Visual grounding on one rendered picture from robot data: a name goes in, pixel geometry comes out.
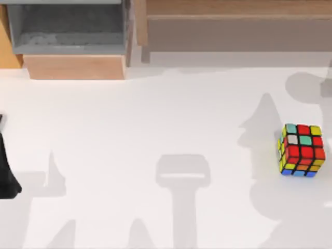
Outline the pale wooden drawer front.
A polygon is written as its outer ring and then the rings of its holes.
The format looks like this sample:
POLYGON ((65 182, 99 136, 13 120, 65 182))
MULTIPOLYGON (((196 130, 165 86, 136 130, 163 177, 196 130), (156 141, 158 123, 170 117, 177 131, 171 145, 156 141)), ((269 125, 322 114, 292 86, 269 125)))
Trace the pale wooden drawer front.
POLYGON ((127 58, 123 55, 25 54, 31 79, 125 79, 127 58))

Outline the multicoloured puzzle cube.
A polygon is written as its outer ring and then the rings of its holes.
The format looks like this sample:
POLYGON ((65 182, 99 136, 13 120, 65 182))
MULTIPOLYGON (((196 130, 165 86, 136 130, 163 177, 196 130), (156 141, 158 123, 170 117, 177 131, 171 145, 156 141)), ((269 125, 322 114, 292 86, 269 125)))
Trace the multicoloured puzzle cube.
POLYGON ((287 123, 278 138, 279 172, 313 178, 326 160, 319 126, 287 123))

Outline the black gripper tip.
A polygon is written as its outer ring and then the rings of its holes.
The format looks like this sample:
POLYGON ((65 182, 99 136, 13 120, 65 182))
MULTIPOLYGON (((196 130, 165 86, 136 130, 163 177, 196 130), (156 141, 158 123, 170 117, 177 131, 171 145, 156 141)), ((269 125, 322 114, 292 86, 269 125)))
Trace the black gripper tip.
POLYGON ((8 163, 3 135, 0 131, 0 200, 14 199, 22 187, 8 163))

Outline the wooden cupboard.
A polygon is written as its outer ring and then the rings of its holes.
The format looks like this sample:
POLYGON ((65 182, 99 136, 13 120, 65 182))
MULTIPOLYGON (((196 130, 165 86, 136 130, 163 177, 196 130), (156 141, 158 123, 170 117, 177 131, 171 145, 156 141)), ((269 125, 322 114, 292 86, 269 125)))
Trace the wooden cupboard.
POLYGON ((19 69, 22 65, 23 56, 12 51, 7 7, 0 4, 0 69, 19 69))

